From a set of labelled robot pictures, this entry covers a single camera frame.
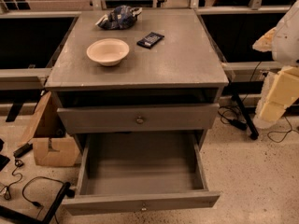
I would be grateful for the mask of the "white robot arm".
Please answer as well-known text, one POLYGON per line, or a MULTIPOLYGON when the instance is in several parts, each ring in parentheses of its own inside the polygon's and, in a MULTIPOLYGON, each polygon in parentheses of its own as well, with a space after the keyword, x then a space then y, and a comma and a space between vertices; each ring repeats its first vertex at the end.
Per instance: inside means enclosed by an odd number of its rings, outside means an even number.
POLYGON ((273 60, 282 65, 277 73, 269 72, 264 79, 255 110, 254 125, 267 129, 299 99, 299 1, 252 47, 261 52, 271 51, 273 60))

